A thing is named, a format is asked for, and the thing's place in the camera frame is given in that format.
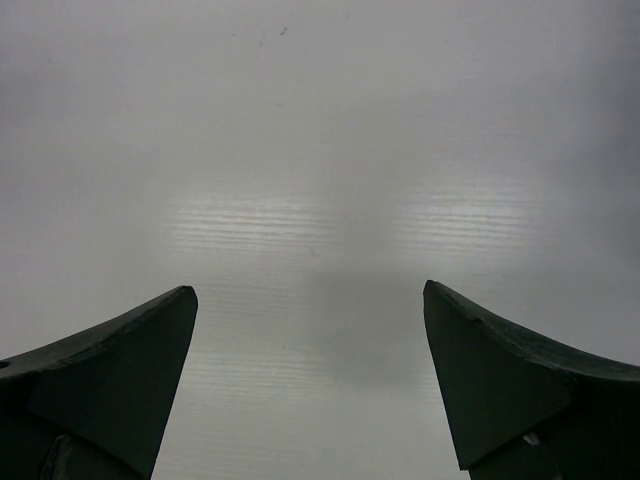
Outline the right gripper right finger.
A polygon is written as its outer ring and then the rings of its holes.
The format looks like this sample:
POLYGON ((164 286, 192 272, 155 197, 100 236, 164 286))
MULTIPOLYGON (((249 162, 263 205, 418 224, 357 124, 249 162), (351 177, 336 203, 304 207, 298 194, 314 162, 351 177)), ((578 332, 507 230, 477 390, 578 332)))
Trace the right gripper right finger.
POLYGON ((473 479, 638 478, 638 367, 536 333, 433 280, 423 299, 461 470, 473 479))

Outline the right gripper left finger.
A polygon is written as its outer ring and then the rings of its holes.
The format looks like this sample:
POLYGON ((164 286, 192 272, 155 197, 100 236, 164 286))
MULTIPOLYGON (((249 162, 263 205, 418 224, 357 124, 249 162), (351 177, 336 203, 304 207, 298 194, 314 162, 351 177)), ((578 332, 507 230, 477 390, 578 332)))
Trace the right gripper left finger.
POLYGON ((197 309, 179 286, 2 360, 2 478, 150 478, 197 309))

